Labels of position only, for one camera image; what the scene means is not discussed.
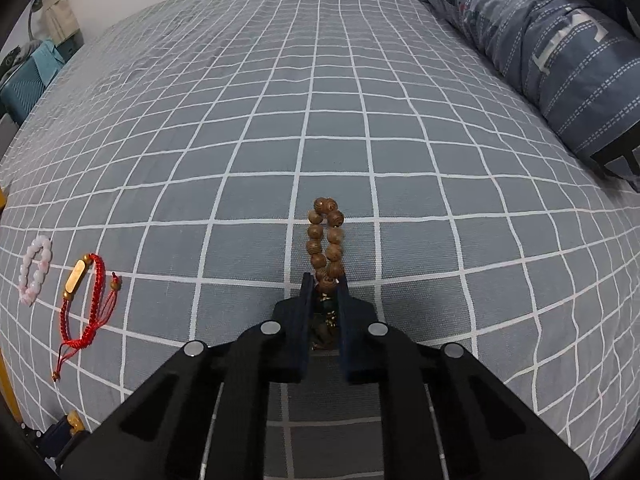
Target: red braided bracelet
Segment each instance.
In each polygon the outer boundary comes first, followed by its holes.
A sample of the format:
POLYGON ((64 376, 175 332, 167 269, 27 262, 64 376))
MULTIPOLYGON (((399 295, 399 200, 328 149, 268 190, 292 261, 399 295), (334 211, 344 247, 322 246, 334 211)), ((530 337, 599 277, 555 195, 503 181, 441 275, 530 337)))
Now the red braided bracelet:
POLYGON ((65 290, 62 294, 62 307, 60 308, 60 335, 62 336, 62 343, 60 343, 60 349, 58 350, 58 364, 53 371, 51 378, 53 381, 57 381, 60 378, 60 368, 62 363, 67 359, 70 359, 76 353, 87 348, 95 338, 95 333, 98 329, 108 322, 113 309, 116 307, 116 301, 118 301, 118 291, 122 280, 116 276, 115 272, 111 273, 111 291, 100 307, 100 298, 102 297, 102 290, 104 288, 104 262, 97 254, 85 254, 82 260, 78 260, 74 270, 71 272, 69 279, 65 284, 65 290), (91 296, 91 309, 89 310, 89 323, 82 331, 82 335, 78 339, 71 339, 69 335, 69 306, 73 299, 74 293, 78 288, 80 280, 86 269, 91 263, 95 264, 95 283, 94 292, 91 296), (68 346, 69 351, 62 355, 62 347, 68 346))

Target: blue cloth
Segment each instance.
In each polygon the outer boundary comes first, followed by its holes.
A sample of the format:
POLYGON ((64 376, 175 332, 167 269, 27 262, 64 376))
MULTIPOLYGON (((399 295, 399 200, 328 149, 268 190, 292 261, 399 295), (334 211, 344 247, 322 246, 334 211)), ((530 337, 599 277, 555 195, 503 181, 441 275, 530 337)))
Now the blue cloth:
POLYGON ((428 0, 583 162, 640 189, 640 42, 585 0, 428 0))
POLYGON ((31 54, 31 57, 36 62, 38 74, 40 74, 40 79, 42 79, 45 87, 49 86, 49 83, 65 65, 65 60, 60 56, 51 40, 43 41, 36 51, 31 54))

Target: wooden bead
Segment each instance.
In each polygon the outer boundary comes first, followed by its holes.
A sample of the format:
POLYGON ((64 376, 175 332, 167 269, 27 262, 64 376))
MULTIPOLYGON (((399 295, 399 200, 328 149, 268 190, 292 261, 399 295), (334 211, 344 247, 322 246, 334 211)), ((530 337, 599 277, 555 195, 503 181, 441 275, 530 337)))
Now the wooden bead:
POLYGON ((337 244, 329 244, 325 251, 326 259, 330 262, 339 262, 342 258, 342 247, 337 244))
POLYGON ((324 211, 324 201, 326 199, 324 197, 318 197, 314 200, 314 210, 316 211, 316 213, 318 214, 322 214, 322 212, 324 211))
POLYGON ((343 222, 344 222, 344 215, 336 210, 336 211, 331 211, 327 216, 326 216, 326 222, 331 226, 331 227, 340 227, 343 222))
POLYGON ((318 283, 320 283, 325 278, 326 278, 326 268, 320 267, 319 269, 316 269, 316 280, 318 280, 318 283))
POLYGON ((311 266, 314 269, 322 269, 323 267, 326 267, 326 258, 324 257, 324 254, 322 253, 312 254, 311 266))
POLYGON ((322 204, 322 212, 327 215, 331 211, 338 210, 338 203, 333 198, 324 199, 324 204, 322 204))
POLYGON ((324 234, 324 229, 322 229, 321 225, 311 224, 306 229, 306 234, 309 235, 309 238, 312 240, 322 240, 322 234, 324 234))
POLYGON ((318 283, 318 291, 322 294, 331 294, 335 290, 335 280, 327 277, 318 283))
POLYGON ((320 240, 308 240, 306 242, 306 252, 309 254, 318 254, 322 252, 322 244, 320 240))
POLYGON ((314 209, 309 211, 308 218, 309 218, 309 221, 312 224, 322 223, 322 220, 323 220, 322 215, 320 213, 316 213, 316 211, 314 209))
POLYGON ((344 265, 342 262, 330 262, 326 268, 326 275, 329 278, 340 278, 344 276, 344 265))
POLYGON ((338 244, 342 242, 344 233, 339 227, 329 227, 326 232, 326 239, 330 244, 338 244))

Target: gold bar charm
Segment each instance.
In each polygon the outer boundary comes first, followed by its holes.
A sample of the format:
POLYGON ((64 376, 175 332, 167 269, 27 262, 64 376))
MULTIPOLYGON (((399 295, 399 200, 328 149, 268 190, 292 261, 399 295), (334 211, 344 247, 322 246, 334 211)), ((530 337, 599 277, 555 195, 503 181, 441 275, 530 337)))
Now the gold bar charm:
POLYGON ((65 283, 64 292, 66 292, 67 296, 73 296, 76 293, 76 290, 78 290, 80 281, 82 280, 82 277, 84 276, 87 268, 88 268, 88 264, 84 260, 78 260, 76 262, 76 266, 71 271, 71 274, 69 275, 65 283))

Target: grid-patterned bedsheet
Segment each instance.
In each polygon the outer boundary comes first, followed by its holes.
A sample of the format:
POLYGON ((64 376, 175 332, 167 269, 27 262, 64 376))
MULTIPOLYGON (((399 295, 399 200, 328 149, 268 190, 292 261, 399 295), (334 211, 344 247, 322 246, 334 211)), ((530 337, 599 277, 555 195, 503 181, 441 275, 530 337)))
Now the grid-patterned bedsheet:
MULTIPOLYGON (((60 73, 0 184, 0 346, 31 425, 75 408, 95 428, 185 341, 267 318, 310 268, 317 196, 348 216, 353 294, 416 341, 466 345, 592 473, 638 420, 640 196, 581 168, 415 0, 150 7, 60 73), (28 308, 38 233, 53 265, 28 308), (124 287, 52 384, 62 280, 92 250, 124 287)), ((347 392, 316 354, 272 388, 266 474, 382 478, 379 416, 375 389, 347 392)))

